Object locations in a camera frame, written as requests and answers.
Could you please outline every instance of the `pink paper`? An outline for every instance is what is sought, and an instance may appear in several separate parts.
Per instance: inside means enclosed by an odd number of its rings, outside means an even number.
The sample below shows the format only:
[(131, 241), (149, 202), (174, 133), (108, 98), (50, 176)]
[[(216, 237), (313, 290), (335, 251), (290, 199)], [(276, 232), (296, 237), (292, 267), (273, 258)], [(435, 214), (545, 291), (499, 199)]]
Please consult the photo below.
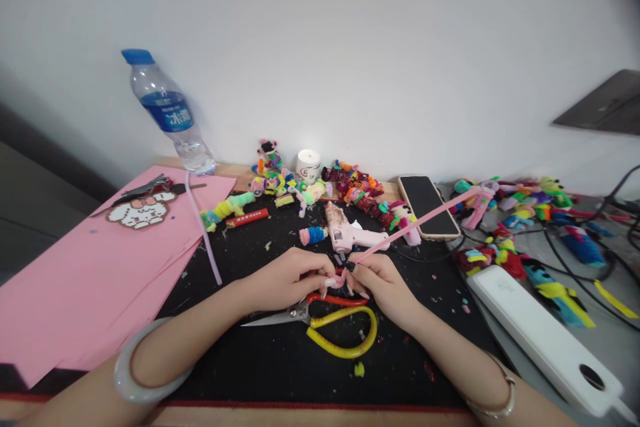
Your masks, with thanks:
[(98, 338), (92, 341), (87, 352), (82, 357), (79, 359), (65, 359), (57, 367), (73, 370), (93, 370), (119, 352), (130, 337), (142, 327), (150, 324), (158, 315), (162, 305), (199, 245), (200, 241), (196, 242), (176, 262), (153, 279), (114, 321), (111, 327), (100, 333)]
[[(123, 190), (160, 173), (176, 183), (185, 176), (180, 169), (154, 166)], [(196, 183), (207, 184), (193, 190), (205, 209), (223, 200), (235, 179), (205, 177)], [(15, 364), (31, 388), (57, 365), (92, 355), (87, 349), (114, 328), (123, 312), (135, 312), (137, 320), (151, 315), (166, 298), (154, 279), (184, 269), (190, 258), (185, 252), (201, 238), (186, 195), (168, 206), (164, 222), (138, 231), (108, 222), (104, 215), (87, 218), (0, 288), (0, 362)], [(142, 302), (140, 297), (148, 297), (141, 292), (151, 286), (153, 301)]]

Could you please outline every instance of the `smartphone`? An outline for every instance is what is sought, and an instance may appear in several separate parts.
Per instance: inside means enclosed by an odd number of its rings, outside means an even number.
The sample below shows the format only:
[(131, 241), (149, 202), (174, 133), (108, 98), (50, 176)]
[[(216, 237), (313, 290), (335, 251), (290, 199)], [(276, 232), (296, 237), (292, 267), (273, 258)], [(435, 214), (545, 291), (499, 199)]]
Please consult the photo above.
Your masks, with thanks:
[[(398, 179), (398, 186), (416, 218), (428, 214), (444, 203), (431, 179), (424, 175), (404, 175)], [(460, 228), (449, 210), (425, 222), (418, 230), (425, 240), (454, 240), (460, 236)]]

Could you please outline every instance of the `bottle label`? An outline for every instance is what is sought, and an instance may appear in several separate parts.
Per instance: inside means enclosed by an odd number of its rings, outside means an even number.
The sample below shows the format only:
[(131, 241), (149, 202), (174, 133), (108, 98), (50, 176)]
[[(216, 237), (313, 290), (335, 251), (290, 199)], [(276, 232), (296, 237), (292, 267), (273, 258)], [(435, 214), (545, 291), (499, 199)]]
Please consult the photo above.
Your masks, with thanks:
[(184, 100), (169, 105), (145, 105), (158, 126), (166, 132), (180, 132), (193, 127), (193, 117)]

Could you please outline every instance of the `bracelet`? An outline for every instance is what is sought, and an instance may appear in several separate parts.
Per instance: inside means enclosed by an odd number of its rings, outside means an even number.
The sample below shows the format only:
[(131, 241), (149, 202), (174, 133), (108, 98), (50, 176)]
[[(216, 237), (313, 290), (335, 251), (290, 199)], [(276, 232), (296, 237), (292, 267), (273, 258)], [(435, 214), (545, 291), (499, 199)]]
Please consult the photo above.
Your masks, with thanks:
[(474, 404), (469, 399), (465, 399), (465, 400), (467, 401), (467, 405), (471, 407), (471, 409), (473, 409), (474, 411), (478, 412), (479, 414), (486, 415), (488, 417), (494, 417), (494, 418), (506, 417), (511, 413), (511, 411), (513, 410), (513, 406), (515, 405), (515, 380), (509, 375), (507, 368), (503, 365), (502, 362), (496, 359), (496, 357), (494, 357), (494, 355), (490, 354), (489, 352), (485, 352), (485, 353), (489, 357), (491, 357), (496, 364), (498, 364), (498, 367), (500, 367), (500, 369), (502, 370), (502, 373), (505, 375), (505, 380), (509, 384), (509, 399), (507, 401), (507, 405), (506, 407), (504, 407), (504, 409), (495, 411), (495, 410), (484, 409)]
[(118, 360), (115, 363), (113, 380), (115, 382), (116, 391), (123, 399), (133, 402), (134, 404), (155, 404), (156, 402), (160, 402), (164, 399), (164, 397), (174, 393), (174, 391), (182, 385), (187, 377), (189, 377), (193, 370), (193, 366), (184, 374), (180, 375), (180, 377), (166, 385), (148, 388), (142, 387), (136, 383), (131, 376), (131, 357), (138, 344), (142, 342), (142, 339), (148, 336), (153, 330), (163, 324), (166, 324), (172, 318), (173, 317), (166, 317), (158, 319), (155, 322), (151, 322), (148, 326), (135, 334), (120, 352)]

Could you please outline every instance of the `yellow scissors handle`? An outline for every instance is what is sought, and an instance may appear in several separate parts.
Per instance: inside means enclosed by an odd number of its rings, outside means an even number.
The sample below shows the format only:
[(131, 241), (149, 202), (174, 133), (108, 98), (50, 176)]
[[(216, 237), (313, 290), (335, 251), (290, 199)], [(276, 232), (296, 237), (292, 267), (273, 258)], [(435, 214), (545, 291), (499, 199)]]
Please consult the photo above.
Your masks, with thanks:
[[(357, 347), (354, 348), (342, 348), (338, 347), (335, 344), (332, 344), (329, 340), (325, 339), (322, 335), (315, 331), (315, 329), (330, 324), (331, 322), (335, 322), (338, 319), (348, 317), (353, 314), (357, 314), (358, 312), (366, 312), (369, 314), (369, 318), (371, 318), (371, 328), (369, 329), (369, 333), (365, 341)], [(329, 352), (331, 355), (340, 358), (358, 358), (365, 354), (367, 350), (371, 348), (373, 343), (375, 342), (375, 337), (378, 333), (378, 323), (375, 320), (375, 314), (373, 310), (369, 307), (358, 306), (358, 307), (348, 307), (344, 309), (340, 309), (337, 312), (333, 312), (328, 316), (316, 319), (311, 319), (311, 325), (307, 328), (307, 335), (313, 340), (316, 344), (321, 346), (324, 350)]]

